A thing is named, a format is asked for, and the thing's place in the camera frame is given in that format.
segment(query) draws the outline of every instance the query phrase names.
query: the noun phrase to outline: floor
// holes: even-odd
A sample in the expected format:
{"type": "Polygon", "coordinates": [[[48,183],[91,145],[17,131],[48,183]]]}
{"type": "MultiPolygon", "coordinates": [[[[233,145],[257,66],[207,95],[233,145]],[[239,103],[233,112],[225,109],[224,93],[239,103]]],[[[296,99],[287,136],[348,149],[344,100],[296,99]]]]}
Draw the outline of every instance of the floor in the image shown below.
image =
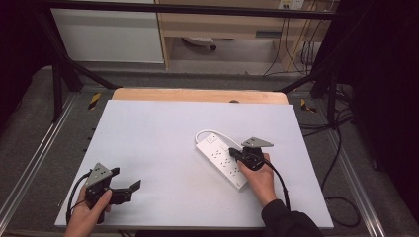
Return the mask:
{"type": "MultiPolygon", "coordinates": [[[[300,61],[296,61],[295,64],[301,72],[293,73],[284,73],[278,61],[273,64],[276,51],[269,40],[216,39],[215,43],[217,50],[212,51],[176,39],[171,66],[168,69],[162,68],[161,65],[147,64],[131,64],[128,67],[109,63],[86,63],[86,65],[107,80],[126,87],[272,91],[283,88],[306,73],[304,71],[306,68],[300,61]]],[[[83,82],[86,85],[83,92],[75,95],[74,106],[60,128],[60,135],[52,139],[53,145],[42,157],[42,165],[39,165],[30,177],[32,184],[23,191],[19,207],[10,210],[14,215],[8,220],[5,236],[57,236],[62,232],[62,229],[53,226],[59,203],[70,188],[69,185],[78,168],[77,164],[83,159],[84,149],[88,148],[89,137],[94,134],[92,128],[96,126],[106,100],[112,97],[112,91],[99,87],[91,80],[83,78],[83,82]],[[97,108],[94,111],[86,110],[92,96],[97,92],[102,93],[97,108]],[[34,210],[37,211],[37,218],[33,218],[34,210]]],[[[324,120],[319,113],[302,110],[300,107],[300,100],[305,99],[309,108],[320,109],[319,105],[322,102],[311,100],[308,94],[311,86],[311,83],[307,83],[290,93],[290,103],[294,105],[300,123],[321,124],[324,120]]],[[[8,124],[0,133],[2,164],[0,174],[6,174],[8,177],[0,182],[0,202],[7,201],[12,188],[27,165],[31,163],[43,136],[50,129],[52,102],[50,72],[40,71],[34,77],[33,85],[23,103],[12,114],[8,124]]],[[[346,123],[342,126],[342,140],[344,152],[350,157],[362,181],[385,236],[419,236],[417,223],[412,220],[386,174],[374,171],[369,152],[364,147],[363,138],[360,137],[355,124],[346,123]]],[[[332,136],[327,132],[320,132],[308,136],[305,142],[318,180],[321,181],[336,152],[332,136]]],[[[326,189],[325,195],[353,200],[353,191],[348,186],[342,164],[340,162],[338,164],[328,180],[326,187],[329,189],[326,189]]],[[[335,200],[329,201],[328,204],[331,214],[337,219],[348,223],[356,221],[354,217],[356,215],[349,205],[335,200]]],[[[325,230],[324,234],[370,236],[367,224],[362,221],[356,228],[336,224],[335,229],[325,230]]],[[[98,231],[103,232],[99,236],[117,236],[106,229],[98,231]]],[[[153,236],[153,234],[155,235],[155,233],[143,233],[143,236],[153,236]]]]}

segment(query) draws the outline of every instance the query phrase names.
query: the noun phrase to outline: wrist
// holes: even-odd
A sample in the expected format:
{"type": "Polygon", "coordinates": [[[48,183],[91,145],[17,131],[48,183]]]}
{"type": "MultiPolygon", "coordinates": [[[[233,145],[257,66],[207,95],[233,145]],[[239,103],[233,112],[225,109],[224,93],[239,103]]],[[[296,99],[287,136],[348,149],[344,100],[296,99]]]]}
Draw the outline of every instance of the wrist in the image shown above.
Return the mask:
{"type": "Polygon", "coordinates": [[[259,202],[261,203],[262,207],[265,207],[271,201],[278,199],[275,193],[267,193],[261,196],[258,196],[259,202]]]}

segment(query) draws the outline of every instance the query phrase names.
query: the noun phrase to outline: white cable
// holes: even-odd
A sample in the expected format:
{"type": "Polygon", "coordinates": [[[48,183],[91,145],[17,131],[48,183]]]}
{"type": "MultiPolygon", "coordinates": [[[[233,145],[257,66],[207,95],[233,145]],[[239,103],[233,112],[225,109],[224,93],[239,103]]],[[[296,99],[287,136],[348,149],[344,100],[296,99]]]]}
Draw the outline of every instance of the white cable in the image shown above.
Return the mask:
{"type": "Polygon", "coordinates": [[[235,141],[234,141],[233,139],[231,139],[230,137],[228,137],[228,136],[226,136],[226,135],[222,134],[222,133],[221,133],[221,132],[219,132],[219,131],[216,131],[216,130],[211,130],[211,129],[205,129],[205,130],[199,131],[199,132],[197,133],[197,135],[195,135],[195,141],[197,142],[197,144],[198,144],[198,143],[200,143],[200,142],[198,141],[198,136],[199,136],[200,134],[204,133],[204,132],[212,132],[212,133],[218,134],[218,135],[220,135],[220,136],[223,136],[224,138],[226,138],[226,139],[230,140],[232,143],[234,143],[234,144],[235,144],[237,147],[239,147],[240,149],[242,149],[242,148],[243,148],[241,145],[239,145],[237,142],[235,142],[235,141]]]}

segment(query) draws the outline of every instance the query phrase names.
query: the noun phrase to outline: white table surface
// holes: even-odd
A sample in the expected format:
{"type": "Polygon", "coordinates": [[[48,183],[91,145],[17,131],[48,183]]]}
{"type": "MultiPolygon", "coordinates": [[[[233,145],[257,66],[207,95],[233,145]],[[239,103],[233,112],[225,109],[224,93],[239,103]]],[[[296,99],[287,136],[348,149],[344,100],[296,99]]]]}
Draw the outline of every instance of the white table surface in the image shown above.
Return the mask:
{"type": "MultiPolygon", "coordinates": [[[[102,225],[109,227],[264,227],[262,208],[250,187],[238,191],[196,148],[195,135],[203,129],[217,130],[238,143],[252,136],[274,143],[263,151],[270,153],[286,183],[292,210],[305,212],[320,228],[333,227],[289,105],[108,101],[72,186],[98,162],[108,169],[121,168],[111,181],[114,189],[142,179],[131,202],[106,213],[102,225]]],[[[275,187],[284,200],[278,177],[275,187]]],[[[65,226],[70,193],[57,226],[65,226]]]]}

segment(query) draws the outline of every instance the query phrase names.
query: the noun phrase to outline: white cabinet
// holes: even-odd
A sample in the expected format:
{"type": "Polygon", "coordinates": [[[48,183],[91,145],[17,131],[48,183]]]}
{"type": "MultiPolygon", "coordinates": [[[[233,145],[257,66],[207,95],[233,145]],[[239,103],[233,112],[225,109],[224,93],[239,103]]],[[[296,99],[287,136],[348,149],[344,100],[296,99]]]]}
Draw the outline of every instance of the white cabinet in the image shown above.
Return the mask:
{"type": "MultiPolygon", "coordinates": [[[[153,0],[112,2],[154,3],[153,0]]],[[[51,11],[73,60],[164,63],[155,13],[51,11]]]]}

